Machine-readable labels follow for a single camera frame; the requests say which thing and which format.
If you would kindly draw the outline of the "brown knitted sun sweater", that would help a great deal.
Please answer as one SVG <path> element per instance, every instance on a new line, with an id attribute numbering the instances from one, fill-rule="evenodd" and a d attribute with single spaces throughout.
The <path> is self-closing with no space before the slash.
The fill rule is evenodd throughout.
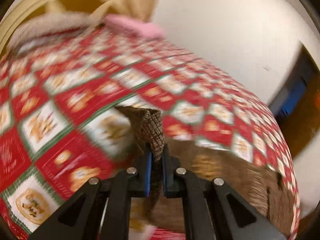
<path id="1" fill-rule="evenodd" d="M 194 140 L 171 139 L 164 134 L 159 110 L 123 106 L 116 109 L 129 119 L 138 149 L 143 150 L 145 143 L 151 145 L 154 161 L 150 195 L 142 206 L 148 222 L 169 231 L 184 232 L 182 202 L 169 200 L 161 192 L 161 151 L 168 146 L 169 154 L 177 157 L 183 167 L 202 179 L 221 177 L 285 237 L 291 235 L 295 201 L 281 174 L 267 166 L 256 167 L 228 151 L 197 146 Z"/>

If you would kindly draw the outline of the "red checkered teddy bedspread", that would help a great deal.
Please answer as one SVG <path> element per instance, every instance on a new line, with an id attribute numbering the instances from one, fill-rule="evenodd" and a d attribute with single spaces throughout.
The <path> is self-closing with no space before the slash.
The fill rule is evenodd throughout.
<path id="1" fill-rule="evenodd" d="M 1 229 L 11 239 L 29 239 L 90 178 L 112 178 L 144 154 L 118 106 L 159 110 L 171 139 L 281 174 L 295 201 L 285 239 L 295 239 L 293 162 L 268 107 L 187 50 L 105 27 L 37 38 L 1 59 Z M 146 198 L 132 200 L 129 238 L 184 239 L 143 217 Z"/>

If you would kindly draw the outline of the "pink folded blanket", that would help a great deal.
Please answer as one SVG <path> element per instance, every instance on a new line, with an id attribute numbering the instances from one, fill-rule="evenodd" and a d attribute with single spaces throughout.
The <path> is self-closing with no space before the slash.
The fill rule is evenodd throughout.
<path id="1" fill-rule="evenodd" d="M 133 37 L 142 37 L 148 40 L 165 37 L 163 29 L 154 23 L 143 22 L 125 15 L 107 14 L 104 17 L 104 24 L 113 31 Z"/>

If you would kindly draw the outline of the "striped pillow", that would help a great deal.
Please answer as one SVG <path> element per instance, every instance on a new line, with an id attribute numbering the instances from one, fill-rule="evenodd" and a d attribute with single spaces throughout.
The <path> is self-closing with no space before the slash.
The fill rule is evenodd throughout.
<path id="1" fill-rule="evenodd" d="M 101 21 L 102 18 L 84 12 L 46 13 L 21 24 L 12 34 L 7 49 L 12 50 L 37 37 L 96 26 Z"/>

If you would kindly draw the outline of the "cream round headboard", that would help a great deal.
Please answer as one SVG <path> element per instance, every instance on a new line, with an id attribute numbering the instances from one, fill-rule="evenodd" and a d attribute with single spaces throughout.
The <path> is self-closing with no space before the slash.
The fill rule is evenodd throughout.
<path id="1" fill-rule="evenodd" d="M 87 33 L 101 25 L 103 18 L 109 11 L 113 11 L 121 15 L 128 15 L 129 13 L 125 0 L 22 0 L 1 22 L 1 54 L 4 55 L 6 53 L 10 53 L 12 50 L 21 48 L 21 46 L 29 42 L 24 42 L 12 50 L 7 49 L 7 45 L 14 31 L 21 24 L 37 16 L 52 12 L 84 12 L 92 15 L 93 17 L 102 18 L 101 23 L 96 26 L 78 30 L 69 30 L 64 31 L 63 33 L 50 35 L 60 35 L 65 33 L 78 34 Z"/>

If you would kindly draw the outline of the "dark wooden door frame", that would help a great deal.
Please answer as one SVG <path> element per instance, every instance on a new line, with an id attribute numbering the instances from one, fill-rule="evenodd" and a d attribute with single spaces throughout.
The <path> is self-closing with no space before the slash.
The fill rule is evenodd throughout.
<path id="1" fill-rule="evenodd" d="M 319 67 L 304 45 L 269 109 L 295 158 L 319 132 Z"/>

